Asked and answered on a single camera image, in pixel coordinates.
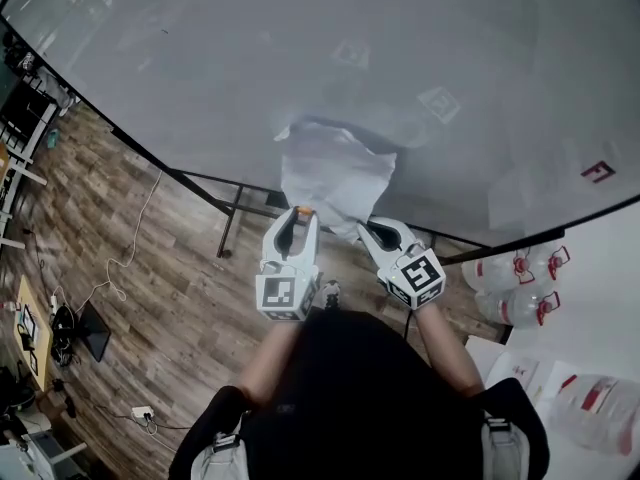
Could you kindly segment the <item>white whiteboard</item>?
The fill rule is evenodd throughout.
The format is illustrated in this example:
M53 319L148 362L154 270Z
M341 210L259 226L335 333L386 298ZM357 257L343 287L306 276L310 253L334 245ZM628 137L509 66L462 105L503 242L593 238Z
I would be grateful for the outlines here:
M281 186L312 121L394 153L379 214L498 245L640 197L640 0L0 0L167 166Z

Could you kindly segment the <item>person's right forearm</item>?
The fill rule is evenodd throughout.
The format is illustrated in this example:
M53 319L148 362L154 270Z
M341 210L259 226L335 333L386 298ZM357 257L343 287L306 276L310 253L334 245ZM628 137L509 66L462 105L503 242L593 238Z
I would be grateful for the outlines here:
M413 312L431 367L465 397L485 390L479 371L441 309L433 302Z

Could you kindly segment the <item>clear jug on dispenser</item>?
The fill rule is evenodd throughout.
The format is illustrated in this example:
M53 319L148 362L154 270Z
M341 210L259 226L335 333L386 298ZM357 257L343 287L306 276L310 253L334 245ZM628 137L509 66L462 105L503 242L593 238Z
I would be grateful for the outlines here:
M640 383L595 374L564 380L548 417L550 428L574 444L620 456L631 454L638 420Z

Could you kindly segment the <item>person's left shoe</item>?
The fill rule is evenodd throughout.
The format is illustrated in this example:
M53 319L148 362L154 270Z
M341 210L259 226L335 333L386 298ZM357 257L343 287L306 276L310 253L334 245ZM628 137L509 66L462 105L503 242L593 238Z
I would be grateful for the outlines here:
M326 311L340 310L341 287L338 281L328 281L321 290L322 307Z

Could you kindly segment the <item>yellow wooden table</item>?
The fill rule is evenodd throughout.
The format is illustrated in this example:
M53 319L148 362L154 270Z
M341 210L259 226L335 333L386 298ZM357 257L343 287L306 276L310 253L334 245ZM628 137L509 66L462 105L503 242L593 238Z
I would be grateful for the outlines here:
M53 333L48 312L37 302L32 286L25 275L21 276L16 299L13 335L20 349L20 359L25 363L40 391L45 391L50 381L49 359Z

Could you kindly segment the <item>white metal rack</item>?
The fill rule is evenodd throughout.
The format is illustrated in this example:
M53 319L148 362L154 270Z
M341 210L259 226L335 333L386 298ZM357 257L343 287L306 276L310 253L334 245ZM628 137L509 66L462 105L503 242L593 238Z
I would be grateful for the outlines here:
M57 111L53 99L24 81L17 81L0 98L0 250L26 248L23 242L6 238L5 233L13 219L12 208L21 182L29 179L47 185L47 180L34 171L33 157Z

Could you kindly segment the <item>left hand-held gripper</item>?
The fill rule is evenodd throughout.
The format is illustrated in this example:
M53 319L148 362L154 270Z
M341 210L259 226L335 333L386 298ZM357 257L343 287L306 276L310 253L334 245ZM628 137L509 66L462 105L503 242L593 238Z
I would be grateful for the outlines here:
M261 269L255 277L256 307L274 322L304 321L318 291L319 270L315 262L319 219L315 211L301 216L304 233L295 253L290 253L290 248L298 218L296 207L280 215L262 241Z

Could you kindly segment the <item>person's left forearm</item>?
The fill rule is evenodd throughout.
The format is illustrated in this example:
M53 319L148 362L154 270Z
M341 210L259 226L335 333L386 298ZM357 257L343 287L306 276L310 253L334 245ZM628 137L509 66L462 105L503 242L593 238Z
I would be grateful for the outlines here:
M275 323L260 343L235 385L256 405L272 397L301 331L300 322Z

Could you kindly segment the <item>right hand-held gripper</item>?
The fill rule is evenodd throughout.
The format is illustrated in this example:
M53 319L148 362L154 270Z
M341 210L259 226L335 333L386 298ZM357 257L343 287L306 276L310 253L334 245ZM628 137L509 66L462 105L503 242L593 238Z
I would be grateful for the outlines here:
M443 293L445 272L436 255L404 222L372 217L367 224L357 225L357 233L379 268L378 278L386 291L410 310ZM392 260L395 250L403 252Z

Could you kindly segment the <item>person's black top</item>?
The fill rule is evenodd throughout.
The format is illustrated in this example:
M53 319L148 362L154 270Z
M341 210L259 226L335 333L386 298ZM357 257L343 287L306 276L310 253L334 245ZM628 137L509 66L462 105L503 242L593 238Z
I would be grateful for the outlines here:
M546 431L517 380L465 397L370 314L301 324L271 399L219 389L169 480L544 480Z

